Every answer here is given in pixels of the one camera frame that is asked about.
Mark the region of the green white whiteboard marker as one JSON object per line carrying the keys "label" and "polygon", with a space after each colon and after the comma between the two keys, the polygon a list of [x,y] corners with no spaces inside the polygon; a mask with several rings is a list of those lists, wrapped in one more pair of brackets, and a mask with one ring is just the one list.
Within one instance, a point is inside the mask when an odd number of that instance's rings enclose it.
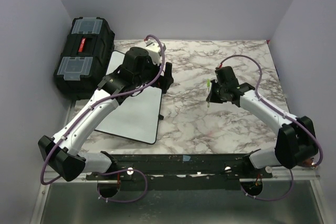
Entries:
{"label": "green white whiteboard marker", "polygon": [[207,79],[207,98],[206,98],[206,102],[207,102],[207,108],[209,108],[209,101],[208,101],[208,96],[210,95],[210,90],[211,90],[211,81],[210,79]]}

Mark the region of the white whiteboard black frame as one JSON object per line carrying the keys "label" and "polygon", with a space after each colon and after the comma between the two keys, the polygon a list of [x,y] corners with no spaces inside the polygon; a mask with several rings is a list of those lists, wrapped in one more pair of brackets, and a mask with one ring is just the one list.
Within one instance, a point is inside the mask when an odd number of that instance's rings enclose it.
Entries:
{"label": "white whiteboard black frame", "polygon": [[95,129],[97,132],[146,144],[157,139],[162,91],[149,87],[135,97],[128,97]]}

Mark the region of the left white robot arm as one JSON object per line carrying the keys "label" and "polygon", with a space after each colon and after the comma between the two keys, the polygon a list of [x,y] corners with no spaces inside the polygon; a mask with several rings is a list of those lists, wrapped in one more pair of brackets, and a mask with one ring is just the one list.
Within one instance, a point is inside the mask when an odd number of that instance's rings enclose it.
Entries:
{"label": "left white robot arm", "polygon": [[81,154],[88,136],[128,97],[148,87],[166,92],[173,83],[172,64],[165,62],[165,46],[132,47],[123,63],[105,75],[84,108],[53,137],[43,136],[38,147],[44,165],[70,182],[81,173],[99,173],[104,179],[116,175],[115,159],[106,152]]}

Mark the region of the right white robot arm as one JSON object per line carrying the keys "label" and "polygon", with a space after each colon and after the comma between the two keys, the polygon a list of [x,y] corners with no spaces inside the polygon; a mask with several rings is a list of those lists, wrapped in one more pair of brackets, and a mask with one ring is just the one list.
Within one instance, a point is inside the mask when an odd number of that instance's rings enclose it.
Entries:
{"label": "right white robot arm", "polygon": [[249,178],[259,174],[266,166],[283,166],[291,169],[318,153],[318,146],[312,120],[301,118],[281,111],[277,106],[272,109],[257,97],[255,88],[248,84],[239,84],[232,67],[215,70],[216,79],[211,80],[206,101],[208,103],[230,102],[242,108],[262,122],[276,134],[275,147],[256,150],[248,154],[241,165],[242,173]]}

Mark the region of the blue tape piece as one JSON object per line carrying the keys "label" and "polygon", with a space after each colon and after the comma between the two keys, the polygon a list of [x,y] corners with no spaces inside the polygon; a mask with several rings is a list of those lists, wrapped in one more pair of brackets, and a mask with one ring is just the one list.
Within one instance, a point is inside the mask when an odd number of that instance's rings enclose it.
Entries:
{"label": "blue tape piece", "polygon": [[183,155],[182,156],[182,161],[183,162],[189,162],[191,160],[191,156],[189,156],[189,155]]}

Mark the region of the black plastic toolbox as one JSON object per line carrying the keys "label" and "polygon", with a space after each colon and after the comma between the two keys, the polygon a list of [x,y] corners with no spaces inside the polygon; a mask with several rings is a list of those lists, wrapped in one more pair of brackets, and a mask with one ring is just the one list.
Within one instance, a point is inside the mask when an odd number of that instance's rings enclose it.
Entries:
{"label": "black plastic toolbox", "polygon": [[115,33],[101,17],[72,21],[53,78],[57,89],[70,100],[90,98],[106,75],[114,50]]}

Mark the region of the red brown connector plug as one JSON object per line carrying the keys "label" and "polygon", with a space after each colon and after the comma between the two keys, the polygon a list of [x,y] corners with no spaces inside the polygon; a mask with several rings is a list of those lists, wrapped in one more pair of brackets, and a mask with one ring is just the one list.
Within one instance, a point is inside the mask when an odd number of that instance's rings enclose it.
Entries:
{"label": "red brown connector plug", "polygon": [[306,167],[306,168],[316,168],[317,165],[314,162],[314,158],[308,158],[305,161],[302,162],[302,164],[300,165],[302,167]]}

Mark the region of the black mounting rail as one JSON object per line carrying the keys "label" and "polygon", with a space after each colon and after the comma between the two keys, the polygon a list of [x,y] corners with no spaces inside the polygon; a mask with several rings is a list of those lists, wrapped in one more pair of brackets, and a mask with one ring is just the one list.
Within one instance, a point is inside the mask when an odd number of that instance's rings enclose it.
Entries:
{"label": "black mounting rail", "polygon": [[246,154],[186,154],[189,162],[182,161],[182,154],[113,154],[111,172],[120,175],[102,176],[92,173],[87,180],[99,185],[120,183],[122,190],[140,190],[143,175],[147,177],[149,190],[239,190],[240,182],[253,182],[257,178],[271,178],[262,169],[246,166]]}

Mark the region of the aluminium frame rail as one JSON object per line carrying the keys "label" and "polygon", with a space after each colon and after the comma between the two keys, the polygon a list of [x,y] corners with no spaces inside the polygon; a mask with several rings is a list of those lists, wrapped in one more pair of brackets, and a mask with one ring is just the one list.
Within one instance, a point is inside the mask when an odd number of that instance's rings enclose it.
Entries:
{"label": "aluminium frame rail", "polygon": [[102,120],[97,105],[85,109],[54,137],[43,136],[38,147],[45,166],[68,182],[87,173],[96,180],[101,199],[114,202],[120,190],[138,190],[144,183],[149,190],[240,190],[246,197],[260,200],[267,168],[306,167],[306,161],[322,150],[313,122],[282,112],[255,95],[243,96],[236,103],[257,116],[277,135],[276,145],[248,154],[157,154],[111,155],[107,152],[79,153],[94,123]]}

